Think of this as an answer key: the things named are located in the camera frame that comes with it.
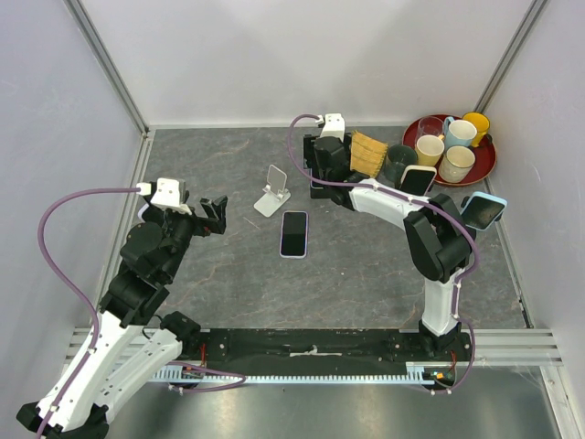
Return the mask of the light blue case phone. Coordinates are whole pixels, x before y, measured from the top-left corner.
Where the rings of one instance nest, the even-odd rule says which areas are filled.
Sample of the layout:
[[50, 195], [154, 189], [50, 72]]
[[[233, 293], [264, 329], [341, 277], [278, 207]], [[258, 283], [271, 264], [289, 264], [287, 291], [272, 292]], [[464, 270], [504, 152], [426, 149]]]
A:
[[311, 179], [310, 187], [313, 188], [313, 189], [317, 189], [317, 190], [323, 190], [324, 189], [324, 186], [321, 185], [321, 184], [319, 184], [319, 183], [317, 183], [317, 182], [315, 182], [313, 178]]

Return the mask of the purple phone from pole stand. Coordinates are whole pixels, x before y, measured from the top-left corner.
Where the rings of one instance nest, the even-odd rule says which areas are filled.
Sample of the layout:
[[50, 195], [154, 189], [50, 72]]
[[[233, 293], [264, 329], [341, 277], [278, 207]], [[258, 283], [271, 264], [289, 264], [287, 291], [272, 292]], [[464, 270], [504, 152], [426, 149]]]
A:
[[138, 210], [138, 213], [137, 213], [137, 217], [138, 217], [139, 221], [146, 222], [148, 220], [149, 211], [150, 211], [150, 206], [148, 204], [144, 204]]

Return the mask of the lavender case phone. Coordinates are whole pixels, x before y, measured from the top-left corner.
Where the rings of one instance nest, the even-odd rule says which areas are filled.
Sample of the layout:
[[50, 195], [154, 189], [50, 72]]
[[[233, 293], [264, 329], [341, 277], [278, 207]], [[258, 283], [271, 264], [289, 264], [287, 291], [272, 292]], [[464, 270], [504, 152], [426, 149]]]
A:
[[282, 258], [302, 259], [307, 255], [308, 213], [287, 210], [282, 214], [280, 255]]

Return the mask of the cream case phone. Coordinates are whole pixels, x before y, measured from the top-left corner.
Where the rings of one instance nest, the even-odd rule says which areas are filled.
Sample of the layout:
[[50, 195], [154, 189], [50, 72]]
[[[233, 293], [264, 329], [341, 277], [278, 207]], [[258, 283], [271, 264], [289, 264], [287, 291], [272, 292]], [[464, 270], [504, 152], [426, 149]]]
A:
[[434, 166], [407, 166], [399, 183], [399, 190], [414, 196], [425, 196], [437, 175]]

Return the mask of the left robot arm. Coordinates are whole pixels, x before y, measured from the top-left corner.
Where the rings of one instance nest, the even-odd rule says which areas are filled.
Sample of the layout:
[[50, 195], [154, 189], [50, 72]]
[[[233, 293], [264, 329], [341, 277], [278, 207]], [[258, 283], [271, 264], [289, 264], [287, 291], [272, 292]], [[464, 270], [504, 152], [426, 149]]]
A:
[[200, 218], [184, 201], [145, 197], [142, 220], [127, 235], [119, 270], [92, 316], [92, 327], [69, 367], [49, 393], [23, 405], [17, 420], [39, 438], [103, 438], [118, 411], [154, 374], [201, 350], [199, 324], [174, 312], [123, 364], [130, 343], [168, 297], [194, 237], [224, 233], [227, 197], [203, 198]]

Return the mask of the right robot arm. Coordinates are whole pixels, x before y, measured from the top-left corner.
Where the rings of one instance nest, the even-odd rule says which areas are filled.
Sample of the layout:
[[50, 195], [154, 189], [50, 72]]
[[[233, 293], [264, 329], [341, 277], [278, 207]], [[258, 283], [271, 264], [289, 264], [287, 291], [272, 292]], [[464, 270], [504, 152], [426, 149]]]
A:
[[350, 134], [303, 138], [301, 170], [312, 198], [328, 198], [404, 231], [409, 256], [424, 279], [424, 308], [413, 334], [390, 340], [394, 359], [468, 361], [474, 339], [463, 333], [458, 314], [461, 280], [476, 265], [475, 233], [465, 226], [452, 199], [414, 196], [349, 168]]

